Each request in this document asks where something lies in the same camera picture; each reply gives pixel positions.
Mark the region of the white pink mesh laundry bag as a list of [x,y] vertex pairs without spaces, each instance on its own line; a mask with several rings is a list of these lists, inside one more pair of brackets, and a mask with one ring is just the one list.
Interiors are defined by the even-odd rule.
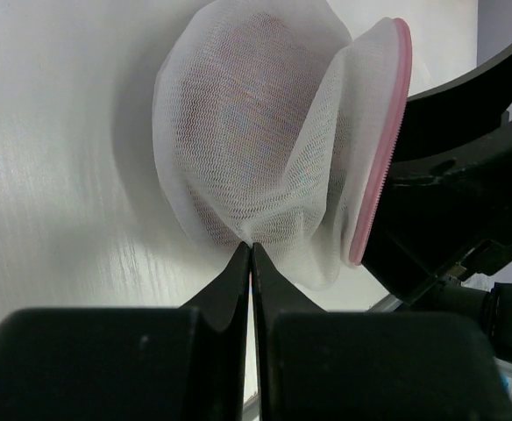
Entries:
[[161,189],[201,246],[262,245],[290,280],[365,254],[409,93],[400,18],[357,38],[325,1],[213,1],[157,75]]

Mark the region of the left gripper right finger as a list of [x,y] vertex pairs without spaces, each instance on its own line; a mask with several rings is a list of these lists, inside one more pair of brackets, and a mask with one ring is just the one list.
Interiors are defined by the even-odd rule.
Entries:
[[328,312],[260,244],[252,298],[264,420],[512,420],[492,349],[436,312]]

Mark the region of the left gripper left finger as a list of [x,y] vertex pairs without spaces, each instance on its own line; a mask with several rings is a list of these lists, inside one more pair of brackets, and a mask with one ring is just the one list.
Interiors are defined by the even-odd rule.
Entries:
[[34,308],[0,323],[0,420],[239,420],[251,250],[177,308]]

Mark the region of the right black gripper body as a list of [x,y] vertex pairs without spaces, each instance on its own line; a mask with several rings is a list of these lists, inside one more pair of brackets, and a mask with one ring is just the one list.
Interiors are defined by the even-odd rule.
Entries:
[[411,96],[363,257],[413,310],[474,319],[512,363],[512,286],[463,287],[512,262],[512,44]]

